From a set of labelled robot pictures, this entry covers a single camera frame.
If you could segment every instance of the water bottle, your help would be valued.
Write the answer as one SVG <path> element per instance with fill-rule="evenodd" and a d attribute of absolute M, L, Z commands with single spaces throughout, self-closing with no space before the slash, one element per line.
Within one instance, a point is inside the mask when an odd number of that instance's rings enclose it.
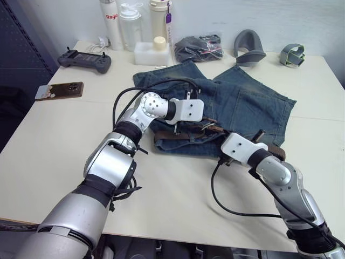
<path fill-rule="evenodd" d="M 100 0 L 101 8 L 106 22 L 108 38 L 111 49 L 123 50 L 123 43 L 120 33 L 118 7 L 115 0 Z"/>
<path fill-rule="evenodd" d="M 126 3 L 121 4 L 120 25 L 123 43 L 125 49 L 131 52 L 134 51 L 135 44 L 142 41 L 141 14 L 136 9 L 140 4 L 142 5 L 142 3 L 133 6 Z"/>
<path fill-rule="evenodd" d="M 165 16 L 168 11 L 169 0 L 150 0 L 150 14 L 153 38 L 162 36 L 167 38 L 167 31 L 165 28 Z"/>

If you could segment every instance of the gray foam object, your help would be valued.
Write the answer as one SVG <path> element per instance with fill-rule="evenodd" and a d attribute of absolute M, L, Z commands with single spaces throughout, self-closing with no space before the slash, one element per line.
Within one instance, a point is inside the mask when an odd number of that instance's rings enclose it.
<path fill-rule="evenodd" d="M 246 48 L 248 52 L 238 57 L 240 47 Z M 235 39 L 233 53 L 239 66 L 253 66 L 266 56 L 259 35 L 253 30 L 240 32 Z"/>

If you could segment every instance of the white table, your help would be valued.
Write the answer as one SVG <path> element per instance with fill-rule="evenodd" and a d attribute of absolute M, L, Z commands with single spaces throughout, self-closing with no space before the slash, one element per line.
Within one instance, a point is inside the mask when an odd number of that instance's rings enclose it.
<path fill-rule="evenodd" d="M 85 51 L 89 43 L 78 42 Z M 153 70 L 134 65 L 130 52 L 109 51 L 106 74 L 61 67 L 53 83 L 83 81 L 81 98 L 36 102 L 0 154 L 0 217 L 40 223 L 54 205 L 82 181 L 84 163 L 112 129 L 117 94 L 133 86 L 132 75 Z M 208 78 L 234 65 L 229 54 L 197 64 Z M 301 169 L 333 234 L 345 239 L 344 90 L 323 57 L 307 56 L 299 68 L 279 64 L 267 53 L 245 71 L 268 87 L 297 100 L 282 148 L 287 161 Z M 126 95 L 118 108 L 133 96 Z M 231 215 L 217 206 L 210 178 L 216 160 L 158 153 L 148 132 L 141 146 L 149 156 L 135 156 L 137 181 L 143 189 L 115 204 L 105 233 L 161 238 L 264 250 L 295 251 L 280 219 Z M 216 177 L 221 202 L 240 212 L 277 213 L 273 198 L 246 168 L 233 163 Z"/>

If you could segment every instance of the smartphone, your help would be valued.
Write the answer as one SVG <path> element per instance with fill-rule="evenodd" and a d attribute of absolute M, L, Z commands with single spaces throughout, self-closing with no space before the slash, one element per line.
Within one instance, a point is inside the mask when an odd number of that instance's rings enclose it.
<path fill-rule="evenodd" d="M 81 97 L 83 88 L 83 82 L 41 85 L 37 90 L 35 100 L 42 101 Z"/>

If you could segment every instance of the game controller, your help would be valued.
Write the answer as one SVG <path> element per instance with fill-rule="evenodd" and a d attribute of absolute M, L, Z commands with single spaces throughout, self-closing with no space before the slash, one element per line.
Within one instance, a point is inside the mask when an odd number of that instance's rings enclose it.
<path fill-rule="evenodd" d="M 85 52 L 78 52 L 77 50 L 70 50 L 67 47 L 68 51 L 58 58 L 58 62 L 61 66 L 81 66 L 81 67 L 90 67 L 96 69 L 98 72 L 104 74 L 108 71 L 112 59 L 105 55 L 103 52 L 102 55 L 90 54 Z"/>

